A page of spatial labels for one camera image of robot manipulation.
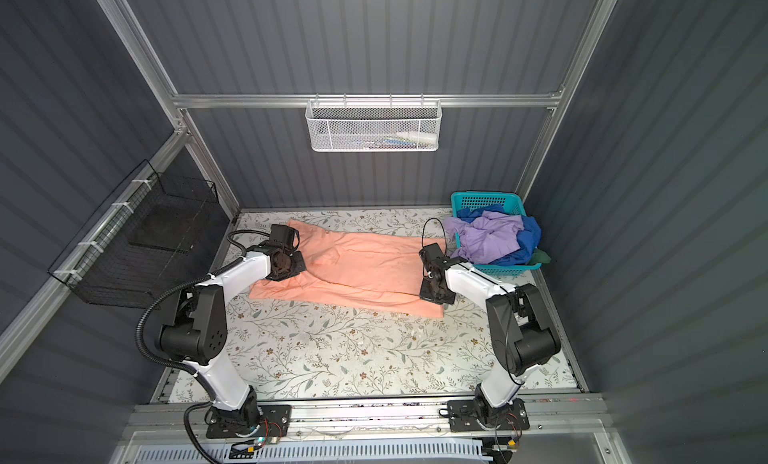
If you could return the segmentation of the peach orange t-shirt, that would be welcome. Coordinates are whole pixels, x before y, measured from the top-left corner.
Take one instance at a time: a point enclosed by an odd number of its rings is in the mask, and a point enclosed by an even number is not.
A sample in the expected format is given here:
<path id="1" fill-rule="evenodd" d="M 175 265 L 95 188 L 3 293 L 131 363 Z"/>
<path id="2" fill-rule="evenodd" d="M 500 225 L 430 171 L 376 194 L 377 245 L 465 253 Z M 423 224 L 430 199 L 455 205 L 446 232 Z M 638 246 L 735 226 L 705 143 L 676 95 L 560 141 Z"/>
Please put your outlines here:
<path id="1" fill-rule="evenodd" d="M 432 239 L 345 233 L 291 220 L 299 231 L 306 270 L 280 281 L 252 284 L 249 297 L 395 312 L 440 319 L 443 308 L 419 297 L 419 251 Z"/>

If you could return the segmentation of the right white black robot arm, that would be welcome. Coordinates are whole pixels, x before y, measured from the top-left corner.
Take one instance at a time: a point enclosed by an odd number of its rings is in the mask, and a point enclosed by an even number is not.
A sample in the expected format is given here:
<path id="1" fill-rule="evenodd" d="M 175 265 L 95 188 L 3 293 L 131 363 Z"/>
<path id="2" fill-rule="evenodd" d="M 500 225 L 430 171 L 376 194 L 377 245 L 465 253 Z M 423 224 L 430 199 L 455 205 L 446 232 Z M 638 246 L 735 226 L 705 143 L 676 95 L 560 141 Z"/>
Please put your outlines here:
<path id="1" fill-rule="evenodd" d="M 505 284 L 437 244 L 419 251 L 423 266 L 419 297 L 453 304 L 462 296 L 486 310 L 494 363 L 475 391 L 471 414 L 485 425 L 512 404 L 526 379 L 561 351 L 561 340 L 539 289 Z"/>

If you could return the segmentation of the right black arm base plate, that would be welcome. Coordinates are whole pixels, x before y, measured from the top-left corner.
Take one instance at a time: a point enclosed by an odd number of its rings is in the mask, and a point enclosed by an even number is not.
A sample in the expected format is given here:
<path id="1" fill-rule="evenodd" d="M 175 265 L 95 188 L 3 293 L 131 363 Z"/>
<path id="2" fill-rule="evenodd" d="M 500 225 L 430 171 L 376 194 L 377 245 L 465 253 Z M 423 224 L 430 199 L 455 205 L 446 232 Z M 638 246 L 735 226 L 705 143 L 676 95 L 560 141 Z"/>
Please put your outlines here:
<path id="1" fill-rule="evenodd" d="M 514 398 L 502 407 L 493 408 L 479 400 L 450 400 L 439 411 L 449 421 L 452 432 L 509 431 L 521 433 L 530 429 L 525 402 Z"/>

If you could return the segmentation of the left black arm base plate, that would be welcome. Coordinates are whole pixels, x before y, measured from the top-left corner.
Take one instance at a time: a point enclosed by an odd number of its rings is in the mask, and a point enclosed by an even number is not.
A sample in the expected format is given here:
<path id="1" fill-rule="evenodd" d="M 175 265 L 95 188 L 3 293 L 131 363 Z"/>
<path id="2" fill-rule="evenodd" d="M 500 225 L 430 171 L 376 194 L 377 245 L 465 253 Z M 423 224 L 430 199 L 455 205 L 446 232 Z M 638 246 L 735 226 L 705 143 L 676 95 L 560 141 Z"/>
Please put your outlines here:
<path id="1" fill-rule="evenodd" d="M 290 425 L 291 412 L 289 405 L 257 406 L 239 411 L 212 407 L 204 418 L 205 436 L 208 439 L 282 438 Z"/>

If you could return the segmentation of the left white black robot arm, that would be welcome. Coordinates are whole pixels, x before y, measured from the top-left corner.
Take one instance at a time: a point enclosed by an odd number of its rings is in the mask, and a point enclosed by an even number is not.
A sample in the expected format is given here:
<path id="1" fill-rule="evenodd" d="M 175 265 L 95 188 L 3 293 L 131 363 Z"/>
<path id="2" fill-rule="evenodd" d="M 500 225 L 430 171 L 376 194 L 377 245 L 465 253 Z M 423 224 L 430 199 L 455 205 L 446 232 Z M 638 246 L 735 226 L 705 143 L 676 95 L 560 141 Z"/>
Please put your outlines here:
<path id="1" fill-rule="evenodd" d="M 258 233 L 262 242 L 249 247 L 236 241 L 240 234 L 227 235 L 240 251 L 236 259 L 172 293 L 176 304 L 162 312 L 156 346 L 203 386 L 217 412 L 251 426 L 259 408 L 255 390 L 241 378 L 225 350 L 227 304 L 254 283 L 288 280 L 306 266 L 299 251 L 300 233 L 293 227 L 273 225 L 268 233 Z"/>

